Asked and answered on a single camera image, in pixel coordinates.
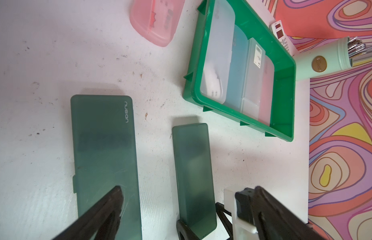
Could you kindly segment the light blue pencil case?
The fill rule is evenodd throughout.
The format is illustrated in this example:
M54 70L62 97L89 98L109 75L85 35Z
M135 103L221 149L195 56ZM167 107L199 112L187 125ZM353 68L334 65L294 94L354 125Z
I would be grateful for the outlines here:
M235 25L232 59L225 106L240 112L248 62L249 42L246 34Z

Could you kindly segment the clear frosted pencil case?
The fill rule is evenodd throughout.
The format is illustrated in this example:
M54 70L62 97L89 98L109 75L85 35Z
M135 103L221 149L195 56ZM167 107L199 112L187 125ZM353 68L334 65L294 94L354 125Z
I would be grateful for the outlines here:
M220 104L227 97L234 30L233 8L228 1L215 1L200 90Z

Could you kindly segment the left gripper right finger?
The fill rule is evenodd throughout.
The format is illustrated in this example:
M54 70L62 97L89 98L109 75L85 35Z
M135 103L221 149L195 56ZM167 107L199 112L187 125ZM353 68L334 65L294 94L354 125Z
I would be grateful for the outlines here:
M264 188L257 186L251 200L254 224L261 240L322 240Z

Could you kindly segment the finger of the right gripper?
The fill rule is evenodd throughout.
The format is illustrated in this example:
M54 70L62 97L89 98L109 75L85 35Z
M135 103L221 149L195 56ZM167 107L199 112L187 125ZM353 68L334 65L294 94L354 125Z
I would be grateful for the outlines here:
M200 238L181 220L177 220L176 228L179 240L200 240Z
M229 235L228 240L233 240L234 239L233 224L227 218L227 216L231 217L232 214L229 211L227 211L224 205L221 203L216 203L215 206L216 206L216 213Z

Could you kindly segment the pink pencil case front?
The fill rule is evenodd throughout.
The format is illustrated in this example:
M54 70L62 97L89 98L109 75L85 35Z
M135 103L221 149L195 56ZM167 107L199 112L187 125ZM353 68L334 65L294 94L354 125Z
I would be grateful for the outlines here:
M273 101L275 67L272 60L265 56L265 67L262 81L259 122L270 126Z

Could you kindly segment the pink pencil case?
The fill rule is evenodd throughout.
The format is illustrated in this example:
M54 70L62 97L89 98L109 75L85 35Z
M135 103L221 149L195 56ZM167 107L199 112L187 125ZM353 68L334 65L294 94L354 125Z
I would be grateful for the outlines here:
M265 67L262 81L259 122L270 126L273 101L275 67L272 60L265 56Z
M166 47L174 37L184 4L179 0L135 0L130 23L149 42Z

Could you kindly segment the clear box with barcode label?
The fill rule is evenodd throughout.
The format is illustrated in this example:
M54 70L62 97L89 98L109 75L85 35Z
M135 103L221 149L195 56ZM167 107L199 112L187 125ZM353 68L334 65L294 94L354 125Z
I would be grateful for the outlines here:
M255 120L258 120L260 112L265 55L262 46L254 38L249 39L241 113Z

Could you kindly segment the dark green pencil case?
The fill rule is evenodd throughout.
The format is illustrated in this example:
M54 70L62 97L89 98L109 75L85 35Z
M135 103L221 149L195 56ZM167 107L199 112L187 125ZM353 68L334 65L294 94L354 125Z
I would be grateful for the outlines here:
M208 125L172 129L180 220L203 239L217 227Z
M133 101L129 96L74 95L71 118L78 215L113 187L124 196L117 240L142 239Z

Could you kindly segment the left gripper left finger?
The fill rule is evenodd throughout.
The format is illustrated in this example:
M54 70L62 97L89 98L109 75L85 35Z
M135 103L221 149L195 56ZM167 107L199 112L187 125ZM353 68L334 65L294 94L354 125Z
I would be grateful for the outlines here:
M114 240L121 222L124 196L115 186L55 240Z

